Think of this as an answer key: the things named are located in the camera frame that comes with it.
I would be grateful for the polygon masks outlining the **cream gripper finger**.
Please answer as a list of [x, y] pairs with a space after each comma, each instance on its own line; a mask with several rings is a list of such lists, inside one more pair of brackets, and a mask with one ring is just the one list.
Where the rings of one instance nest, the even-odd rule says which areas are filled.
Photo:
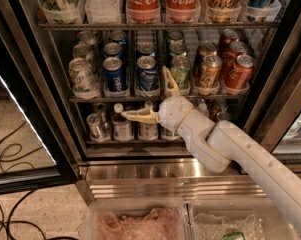
[[166, 97], [180, 95], [179, 87], [175, 82], [170, 70], [166, 67], [162, 67], [162, 73], [164, 78], [164, 93]]
[[135, 121], [135, 122], [139, 122], [139, 123], [146, 123], [146, 124], [158, 124], [159, 123], [158, 113], [154, 112], [150, 108], [123, 111], [121, 113], [121, 115], [130, 121]]

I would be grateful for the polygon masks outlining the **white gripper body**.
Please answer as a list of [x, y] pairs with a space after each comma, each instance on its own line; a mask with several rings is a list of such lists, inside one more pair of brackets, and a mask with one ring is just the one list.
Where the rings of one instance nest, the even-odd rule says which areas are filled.
[[169, 131], [176, 132], [182, 120], [194, 108], [184, 96], [166, 98], [159, 106], [159, 122]]

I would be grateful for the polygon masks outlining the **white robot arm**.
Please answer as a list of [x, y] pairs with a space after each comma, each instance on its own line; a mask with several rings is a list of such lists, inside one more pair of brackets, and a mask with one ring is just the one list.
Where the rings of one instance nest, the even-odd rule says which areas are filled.
[[221, 173], [230, 162], [237, 162], [301, 233], [301, 179], [235, 124], [215, 123], [202, 114], [180, 94], [169, 70], [163, 72], [172, 89], [159, 110], [130, 110], [122, 116], [177, 133], [191, 155], [211, 172]]

